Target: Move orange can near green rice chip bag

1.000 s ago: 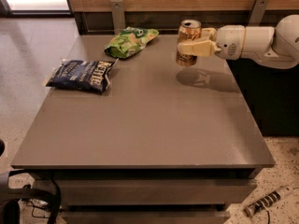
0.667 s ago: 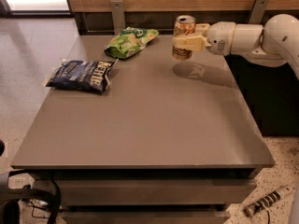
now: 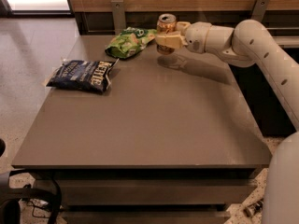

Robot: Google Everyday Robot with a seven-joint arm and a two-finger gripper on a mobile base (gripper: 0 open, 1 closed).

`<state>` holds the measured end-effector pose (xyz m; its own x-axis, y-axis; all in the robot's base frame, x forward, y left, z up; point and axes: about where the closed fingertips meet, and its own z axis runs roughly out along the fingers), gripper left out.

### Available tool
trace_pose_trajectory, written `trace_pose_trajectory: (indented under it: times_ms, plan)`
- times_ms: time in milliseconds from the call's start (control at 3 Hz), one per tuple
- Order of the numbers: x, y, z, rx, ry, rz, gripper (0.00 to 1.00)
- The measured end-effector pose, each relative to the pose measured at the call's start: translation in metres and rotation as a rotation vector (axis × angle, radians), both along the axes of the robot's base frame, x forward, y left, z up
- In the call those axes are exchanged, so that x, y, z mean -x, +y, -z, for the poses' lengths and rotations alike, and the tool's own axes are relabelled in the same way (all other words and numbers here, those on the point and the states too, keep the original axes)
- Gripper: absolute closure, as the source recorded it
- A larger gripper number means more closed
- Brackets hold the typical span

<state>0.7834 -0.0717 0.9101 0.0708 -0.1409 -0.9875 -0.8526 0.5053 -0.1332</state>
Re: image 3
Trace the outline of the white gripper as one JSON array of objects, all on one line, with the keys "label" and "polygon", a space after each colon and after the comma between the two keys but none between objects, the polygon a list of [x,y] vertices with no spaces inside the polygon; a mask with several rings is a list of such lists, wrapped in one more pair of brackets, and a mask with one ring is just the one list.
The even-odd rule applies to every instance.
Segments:
[{"label": "white gripper", "polygon": [[190,24],[188,21],[178,21],[175,32],[159,33],[155,40],[158,45],[170,49],[181,49],[186,46],[190,52],[202,54],[205,53],[206,37],[211,26],[212,24],[208,22],[199,21]]}]

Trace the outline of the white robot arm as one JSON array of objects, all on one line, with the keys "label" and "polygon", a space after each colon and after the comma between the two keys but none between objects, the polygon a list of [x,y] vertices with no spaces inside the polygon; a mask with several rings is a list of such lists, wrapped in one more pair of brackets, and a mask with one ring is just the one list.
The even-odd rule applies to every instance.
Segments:
[{"label": "white robot arm", "polygon": [[270,161],[262,224],[299,224],[299,64],[256,20],[234,28],[174,21],[155,40],[170,49],[211,53],[237,67],[259,66],[295,128]]}]

